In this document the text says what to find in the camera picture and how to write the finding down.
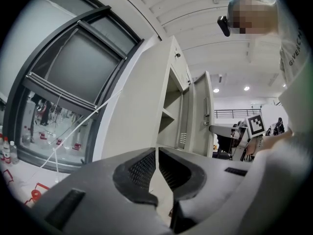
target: black railing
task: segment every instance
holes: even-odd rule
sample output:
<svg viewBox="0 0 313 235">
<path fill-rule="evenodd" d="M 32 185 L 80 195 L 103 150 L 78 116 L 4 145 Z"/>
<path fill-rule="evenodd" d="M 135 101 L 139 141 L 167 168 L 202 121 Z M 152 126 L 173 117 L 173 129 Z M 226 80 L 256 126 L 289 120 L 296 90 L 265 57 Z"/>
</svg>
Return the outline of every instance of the black railing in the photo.
<svg viewBox="0 0 313 235">
<path fill-rule="evenodd" d="M 215 110 L 214 118 L 245 118 L 260 112 L 261 109 Z"/>
</svg>

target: open cabinet door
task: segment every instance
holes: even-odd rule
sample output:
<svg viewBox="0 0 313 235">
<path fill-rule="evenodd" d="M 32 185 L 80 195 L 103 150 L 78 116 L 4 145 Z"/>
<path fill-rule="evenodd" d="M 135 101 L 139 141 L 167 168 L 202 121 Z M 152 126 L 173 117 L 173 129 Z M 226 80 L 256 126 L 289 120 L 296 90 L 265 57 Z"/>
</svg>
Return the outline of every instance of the open cabinet door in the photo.
<svg viewBox="0 0 313 235">
<path fill-rule="evenodd" d="M 206 71 L 189 86 L 189 110 L 185 151 L 212 157 L 214 134 L 214 103 L 210 75 Z"/>
</svg>

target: black window frame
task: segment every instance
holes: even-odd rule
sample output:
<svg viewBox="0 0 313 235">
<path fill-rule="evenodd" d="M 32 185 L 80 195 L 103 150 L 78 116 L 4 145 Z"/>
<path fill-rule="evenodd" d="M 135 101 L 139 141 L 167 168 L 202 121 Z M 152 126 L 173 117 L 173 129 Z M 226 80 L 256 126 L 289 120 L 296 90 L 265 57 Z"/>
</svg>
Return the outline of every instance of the black window frame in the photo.
<svg viewBox="0 0 313 235">
<path fill-rule="evenodd" d="M 110 6 L 105 6 L 100 3 L 98 0 L 83 0 L 84 2 L 88 3 L 94 10 L 88 11 L 82 15 L 75 17 L 74 19 L 68 21 L 67 23 L 63 24 L 61 27 L 56 29 L 52 32 L 48 37 L 46 37 L 31 53 L 28 59 L 23 64 L 21 70 L 19 71 L 13 86 L 11 88 L 8 101 L 6 104 L 6 110 L 3 120 L 3 133 L 5 136 L 9 138 L 9 140 L 14 140 L 15 143 L 18 145 L 18 157 L 22 161 L 25 161 L 29 164 L 41 166 L 45 161 L 46 158 L 44 156 L 40 156 L 40 154 L 35 153 L 25 147 L 22 147 L 20 144 L 20 136 L 21 136 L 21 126 L 22 126 L 22 118 L 23 113 L 25 110 L 27 97 L 30 91 L 35 90 L 34 92 L 41 92 L 39 95 L 46 98 L 49 95 L 49 99 L 52 102 L 56 102 L 57 99 L 61 100 L 59 94 L 56 93 L 46 93 L 45 86 L 39 86 L 38 83 L 34 83 L 30 81 L 29 75 L 30 71 L 33 68 L 34 64 L 39 60 L 42 56 L 43 52 L 48 49 L 48 47 L 57 40 L 60 36 L 62 36 L 65 32 L 69 31 L 73 27 L 79 26 L 82 27 L 86 32 L 90 33 L 94 38 L 97 38 L 99 41 L 103 42 L 108 46 L 110 49 L 114 50 L 121 57 L 121 61 L 118 65 L 114 68 L 114 70 L 109 75 L 106 83 L 104 84 L 101 92 L 99 93 L 99 98 L 95 102 L 95 108 L 99 107 L 103 104 L 106 100 L 110 98 L 113 93 L 113 90 L 123 73 L 125 67 L 131 60 L 132 56 L 136 53 L 140 45 L 143 43 L 144 39 L 140 39 L 130 28 L 126 25 L 116 14 L 111 11 Z M 90 23 L 94 22 L 100 18 L 109 17 L 114 23 L 124 32 L 129 35 L 132 40 L 135 42 L 135 46 L 130 50 L 130 52 L 125 55 L 120 52 L 119 48 L 114 46 L 114 44 L 110 41 L 99 31 L 93 28 Z M 75 103 L 71 103 L 68 100 L 62 99 L 64 102 L 62 103 L 63 107 L 73 112 L 82 114 L 82 115 L 89 115 L 94 109 L 83 109 L 83 111 L 77 112 L 77 109 L 82 109 L 81 106 L 75 106 Z M 103 107 L 99 113 L 93 116 L 95 120 L 92 124 L 88 143 L 86 146 L 85 151 L 85 159 L 82 161 L 81 164 L 72 163 L 72 162 L 63 162 L 58 160 L 58 169 L 60 172 L 64 173 L 71 173 L 78 168 L 80 168 L 83 164 L 88 164 L 92 162 L 93 158 L 93 150 L 96 143 L 96 138 L 98 134 L 98 130 L 100 127 L 100 123 L 105 112 L 106 106 Z M 54 157 L 49 160 L 49 162 L 44 166 L 45 169 L 54 170 L 56 171 L 56 165 L 54 161 Z"/>
</svg>

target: ceiling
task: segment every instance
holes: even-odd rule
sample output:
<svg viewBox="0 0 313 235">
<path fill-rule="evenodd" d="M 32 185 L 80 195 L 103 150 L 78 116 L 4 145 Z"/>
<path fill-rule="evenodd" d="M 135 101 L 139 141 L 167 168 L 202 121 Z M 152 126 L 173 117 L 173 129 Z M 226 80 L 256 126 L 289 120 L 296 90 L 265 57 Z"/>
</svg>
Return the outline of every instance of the ceiling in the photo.
<svg viewBox="0 0 313 235">
<path fill-rule="evenodd" d="M 214 96 L 277 97 L 284 90 L 279 71 L 279 38 L 239 34 L 225 37 L 217 18 L 226 15 L 228 3 L 229 0 L 140 0 L 135 6 L 160 36 L 175 35 L 193 78 L 210 72 L 213 88 L 220 89 Z M 245 86 L 251 89 L 246 92 Z"/>
</svg>

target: window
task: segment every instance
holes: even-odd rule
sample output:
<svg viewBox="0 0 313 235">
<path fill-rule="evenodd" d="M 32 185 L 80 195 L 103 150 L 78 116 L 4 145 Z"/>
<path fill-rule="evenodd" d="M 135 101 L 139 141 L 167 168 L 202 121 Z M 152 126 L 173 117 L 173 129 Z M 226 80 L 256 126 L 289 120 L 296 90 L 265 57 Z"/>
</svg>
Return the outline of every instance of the window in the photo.
<svg viewBox="0 0 313 235">
<path fill-rule="evenodd" d="M 3 126 L 15 141 L 19 158 L 37 166 L 110 98 L 142 42 L 97 0 L 49 1 L 77 16 L 30 54 L 14 81 Z M 104 111 L 105 107 L 94 114 L 57 151 L 60 172 L 71 173 L 92 161 Z M 54 157 L 44 168 L 56 170 Z"/>
<path fill-rule="evenodd" d="M 20 146 L 24 152 L 47 159 L 86 116 L 60 107 L 30 91 L 24 107 Z M 58 163 L 81 165 L 85 161 L 89 133 L 94 120 L 89 119 L 57 151 Z"/>
</svg>

